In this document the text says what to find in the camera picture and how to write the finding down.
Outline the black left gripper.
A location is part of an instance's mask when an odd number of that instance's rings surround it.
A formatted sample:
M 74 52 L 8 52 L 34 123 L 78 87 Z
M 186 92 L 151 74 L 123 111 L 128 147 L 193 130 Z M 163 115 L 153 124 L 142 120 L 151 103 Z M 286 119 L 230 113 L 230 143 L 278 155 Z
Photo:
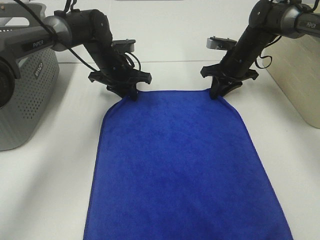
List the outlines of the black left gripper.
M 121 98 L 128 95 L 132 101 L 136 101 L 138 99 L 137 83 L 150 84 L 152 76 L 148 72 L 131 67 L 112 67 L 93 71 L 89 74 L 88 79 L 92 83 L 97 81 L 107 85 L 106 89 L 108 91 L 115 93 Z

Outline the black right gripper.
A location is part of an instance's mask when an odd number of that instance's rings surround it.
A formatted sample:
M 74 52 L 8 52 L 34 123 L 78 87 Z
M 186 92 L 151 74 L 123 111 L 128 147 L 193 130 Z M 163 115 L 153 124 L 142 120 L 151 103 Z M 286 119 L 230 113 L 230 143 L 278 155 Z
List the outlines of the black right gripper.
M 242 81 L 252 79 L 255 80 L 258 77 L 258 72 L 253 69 L 247 69 L 245 71 L 233 71 L 231 68 L 226 69 L 218 63 L 209 66 L 203 66 L 200 74 L 203 78 L 211 76 L 212 82 L 209 90 L 209 96 L 211 99 L 216 99 L 218 96 L 224 97 L 231 91 L 240 88 Z

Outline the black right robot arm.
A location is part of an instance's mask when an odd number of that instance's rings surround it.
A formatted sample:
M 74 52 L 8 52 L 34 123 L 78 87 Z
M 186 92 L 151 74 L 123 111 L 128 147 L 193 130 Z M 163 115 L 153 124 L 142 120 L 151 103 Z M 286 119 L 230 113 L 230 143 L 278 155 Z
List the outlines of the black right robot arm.
M 249 15 L 248 26 L 239 40 L 212 36 L 206 47 L 226 51 L 218 64 L 204 66 L 202 77 L 212 77 L 209 96 L 211 99 L 225 96 L 242 86 L 243 81 L 255 80 L 259 74 L 251 69 L 263 50 L 287 37 L 297 39 L 304 35 L 320 36 L 320 15 L 315 13 L 319 5 L 313 6 L 301 0 L 260 0 Z

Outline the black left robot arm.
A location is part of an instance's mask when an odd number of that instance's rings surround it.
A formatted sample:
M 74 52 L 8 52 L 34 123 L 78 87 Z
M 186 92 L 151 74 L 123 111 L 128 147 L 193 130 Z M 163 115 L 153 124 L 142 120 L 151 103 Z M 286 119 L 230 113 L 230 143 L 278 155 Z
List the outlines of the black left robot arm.
M 123 98 L 137 98 L 137 83 L 150 84 L 152 76 L 135 69 L 129 56 L 134 39 L 114 40 L 107 16 L 97 9 L 56 11 L 41 26 L 4 33 L 0 38 L 0 105 L 13 96 L 15 80 L 21 74 L 18 61 L 46 49 L 56 52 L 83 45 L 98 69 L 88 76 L 91 82 L 106 85 L 107 90 Z

